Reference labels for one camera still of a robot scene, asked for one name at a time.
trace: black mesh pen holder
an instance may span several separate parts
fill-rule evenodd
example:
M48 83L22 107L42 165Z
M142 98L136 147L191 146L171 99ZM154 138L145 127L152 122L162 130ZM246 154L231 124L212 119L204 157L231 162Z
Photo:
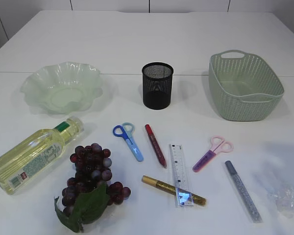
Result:
M153 62L142 69L143 102L150 109L164 109L171 102L173 68L165 63Z

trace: green leaf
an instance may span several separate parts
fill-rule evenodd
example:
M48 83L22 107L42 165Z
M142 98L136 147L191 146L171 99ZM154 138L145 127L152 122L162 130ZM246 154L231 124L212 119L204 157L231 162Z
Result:
M70 217L80 218L83 224L89 224L101 217L107 207L110 196L106 194L107 184L89 193L81 193L75 202Z
M58 200L59 200L59 197L54 199L54 209L61 223L75 233L83 231L81 220L72 216L67 217L62 211L59 210L59 208L57 207Z

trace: green glass bowl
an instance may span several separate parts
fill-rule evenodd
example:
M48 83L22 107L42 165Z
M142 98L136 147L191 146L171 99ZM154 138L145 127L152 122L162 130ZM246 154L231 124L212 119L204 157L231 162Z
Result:
M100 71L88 64L65 62L46 66L29 76L21 92L29 106L51 114L87 110L102 95Z

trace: pink scissors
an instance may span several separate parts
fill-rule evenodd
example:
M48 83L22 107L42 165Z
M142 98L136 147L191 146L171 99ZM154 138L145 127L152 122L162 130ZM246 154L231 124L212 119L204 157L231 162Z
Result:
M211 148L207 153L193 166L194 172L199 172L210 160L212 160L218 153L229 153L233 151L233 144L221 136L213 136L210 139Z

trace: cooking oil bottle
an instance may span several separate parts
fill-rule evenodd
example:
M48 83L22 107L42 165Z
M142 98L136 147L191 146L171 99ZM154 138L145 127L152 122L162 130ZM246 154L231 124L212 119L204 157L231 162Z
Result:
M83 130L81 120L70 117L53 129L35 132L0 157L0 187L15 193L58 159L64 146Z

